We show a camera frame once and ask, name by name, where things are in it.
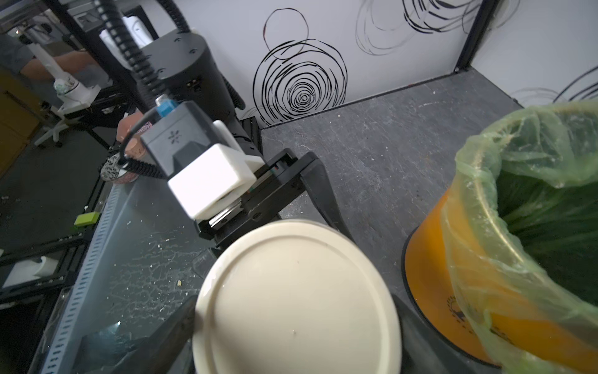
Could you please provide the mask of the cream jar lid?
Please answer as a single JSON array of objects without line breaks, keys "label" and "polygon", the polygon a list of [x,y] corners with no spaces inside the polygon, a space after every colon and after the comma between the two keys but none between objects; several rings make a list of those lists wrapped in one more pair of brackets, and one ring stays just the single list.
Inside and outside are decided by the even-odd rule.
[{"label": "cream jar lid", "polygon": [[398,373],[400,320],[346,236],[283,220],[235,241],[207,274],[192,337],[199,373]]}]

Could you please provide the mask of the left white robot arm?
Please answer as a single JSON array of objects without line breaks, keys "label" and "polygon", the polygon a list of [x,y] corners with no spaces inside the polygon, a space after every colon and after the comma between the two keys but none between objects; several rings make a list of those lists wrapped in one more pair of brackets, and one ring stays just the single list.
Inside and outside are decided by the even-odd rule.
[{"label": "left white robot arm", "polygon": [[115,2],[94,6],[117,55],[153,102],[121,142],[120,168],[165,179],[199,236],[213,241],[218,252],[277,221],[301,194],[310,197],[328,226],[349,234],[315,154],[297,157],[286,149],[264,159],[236,117],[244,102],[173,1],[161,7],[175,30],[145,47],[138,46]]}]

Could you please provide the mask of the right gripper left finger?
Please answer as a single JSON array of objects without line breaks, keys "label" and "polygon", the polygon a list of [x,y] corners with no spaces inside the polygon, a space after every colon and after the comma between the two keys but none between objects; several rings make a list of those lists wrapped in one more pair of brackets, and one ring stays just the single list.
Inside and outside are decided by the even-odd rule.
[{"label": "right gripper left finger", "polygon": [[198,295],[187,298],[113,373],[167,373],[195,329]]}]

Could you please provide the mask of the yellow trash bin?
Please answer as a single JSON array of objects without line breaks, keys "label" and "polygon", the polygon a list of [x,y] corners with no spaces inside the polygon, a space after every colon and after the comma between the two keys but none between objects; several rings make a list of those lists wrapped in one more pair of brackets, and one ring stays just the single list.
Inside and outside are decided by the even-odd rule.
[{"label": "yellow trash bin", "polygon": [[403,279],[416,310],[464,355],[506,373],[595,373],[597,310],[558,286],[510,236],[477,239],[445,193],[406,241]]}]

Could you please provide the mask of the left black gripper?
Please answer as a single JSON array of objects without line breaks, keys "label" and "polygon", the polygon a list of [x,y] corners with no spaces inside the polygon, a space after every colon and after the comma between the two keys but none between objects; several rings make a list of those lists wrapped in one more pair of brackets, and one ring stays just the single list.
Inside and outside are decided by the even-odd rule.
[{"label": "left black gripper", "polygon": [[325,165],[312,152],[298,158],[285,149],[265,162],[255,176],[256,184],[228,208],[209,220],[193,220],[199,238],[212,241],[217,250],[225,250],[241,236],[276,220],[283,208],[307,192],[328,226],[354,240]]}]

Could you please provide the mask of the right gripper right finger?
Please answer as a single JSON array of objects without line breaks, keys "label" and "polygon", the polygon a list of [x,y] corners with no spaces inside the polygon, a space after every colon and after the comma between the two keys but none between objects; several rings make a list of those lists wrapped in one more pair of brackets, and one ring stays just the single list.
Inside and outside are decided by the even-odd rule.
[{"label": "right gripper right finger", "polygon": [[467,373],[467,365],[404,301],[396,295],[392,295],[392,300],[400,318],[402,373]]}]

